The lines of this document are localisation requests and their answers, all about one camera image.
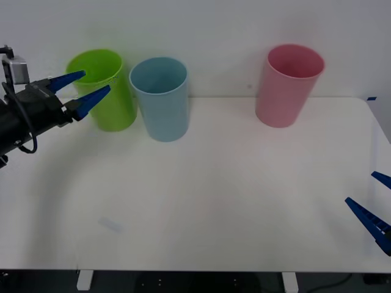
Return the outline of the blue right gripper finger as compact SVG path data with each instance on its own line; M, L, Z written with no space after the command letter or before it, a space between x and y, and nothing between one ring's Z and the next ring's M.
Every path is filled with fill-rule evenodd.
M345 203L371 234L380 249L390 256L390 225L350 197L345 199Z
M373 172L371 176L385 185L388 189L391 189L391 177L379 172Z

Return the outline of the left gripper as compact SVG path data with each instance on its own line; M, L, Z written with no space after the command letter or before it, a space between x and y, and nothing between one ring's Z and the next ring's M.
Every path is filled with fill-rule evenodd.
M106 85L63 105L56 93L85 75L86 72L80 70L56 78L42 79L25 85L24 90L17 93L18 101L26 111L36 135L55 126L64 127L72 123L73 119L82 120L111 91L110 86Z

